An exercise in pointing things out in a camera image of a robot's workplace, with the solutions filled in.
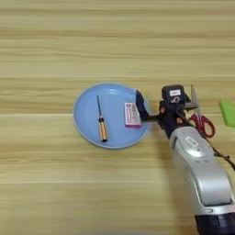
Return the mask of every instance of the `blue plate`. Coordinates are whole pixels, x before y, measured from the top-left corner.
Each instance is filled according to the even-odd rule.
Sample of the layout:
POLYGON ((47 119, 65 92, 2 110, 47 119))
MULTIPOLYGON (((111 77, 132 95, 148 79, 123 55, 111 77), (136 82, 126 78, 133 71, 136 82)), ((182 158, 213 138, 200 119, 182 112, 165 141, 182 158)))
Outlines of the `blue plate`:
POLYGON ((84 91, 76 100, 73 110, 75 126, 92 143, 109 149, 122 149, 142 140, 150 124, 139 129, 125 127, 124 103, 135 103, 136 90, 119 84, 99 84, 84 91), (99 95, 102 116, 106 122, 107 142, 102 142, 98 128, 99 95))

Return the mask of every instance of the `green object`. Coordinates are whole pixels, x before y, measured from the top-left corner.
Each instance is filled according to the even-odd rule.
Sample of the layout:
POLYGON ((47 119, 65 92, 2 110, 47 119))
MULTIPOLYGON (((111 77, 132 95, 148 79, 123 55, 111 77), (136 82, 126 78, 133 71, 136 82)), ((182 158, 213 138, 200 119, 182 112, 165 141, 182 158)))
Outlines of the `green object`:
POLYGON ((225 125, 235 128, 235 108, 228 100, 223 100, 220 103, 220 109, 224 118, 225 125))

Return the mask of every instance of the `yellow screwdriver handle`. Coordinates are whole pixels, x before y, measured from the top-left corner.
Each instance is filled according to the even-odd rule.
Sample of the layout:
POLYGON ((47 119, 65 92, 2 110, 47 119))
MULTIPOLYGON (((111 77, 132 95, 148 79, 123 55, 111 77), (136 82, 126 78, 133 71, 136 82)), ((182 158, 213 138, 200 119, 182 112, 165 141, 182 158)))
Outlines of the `yellow screwdriver handle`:
POLYGON ((102 142, 107 142, 106 124, 102 117, 99 117, 99 134, 102 142))

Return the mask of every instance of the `red scissors handle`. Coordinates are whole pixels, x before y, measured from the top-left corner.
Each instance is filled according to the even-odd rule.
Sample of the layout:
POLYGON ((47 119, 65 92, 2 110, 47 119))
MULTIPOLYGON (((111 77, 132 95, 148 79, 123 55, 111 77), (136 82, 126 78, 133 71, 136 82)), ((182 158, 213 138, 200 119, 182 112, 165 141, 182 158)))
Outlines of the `red scissors handle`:
POLYGON ((205 136, 207 138, 212 138, 213 136, 215 136, 215 134, 216 134, 215 126, 213 125, 213 123, 207 117, 201 116, 200 119, 199 119, 198 116, 194 114, 190 117, 190 120, 193 120, 195 122, 196 128, 200 132, 205 134, 205 136), (210 126, 211 132, 209 134, 207 133, 206 125, 210 126))

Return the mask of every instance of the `screwdriver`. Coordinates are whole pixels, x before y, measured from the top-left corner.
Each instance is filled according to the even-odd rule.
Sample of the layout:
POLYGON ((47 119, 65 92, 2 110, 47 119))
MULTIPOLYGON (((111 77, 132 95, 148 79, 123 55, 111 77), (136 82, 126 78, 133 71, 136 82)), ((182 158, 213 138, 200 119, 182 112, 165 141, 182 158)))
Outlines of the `screwdriver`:
POLYGON ((99 135, 100 135, 100 140, 102 142, 107 142, 107 134, 106 134, 106 123, 105 120, 102 116, 101 113, 101 107, 100 107, 100 102, 99 102, 99 95, 97 96, 97 103, 98 103, 98 109, 99 109, 99 135))

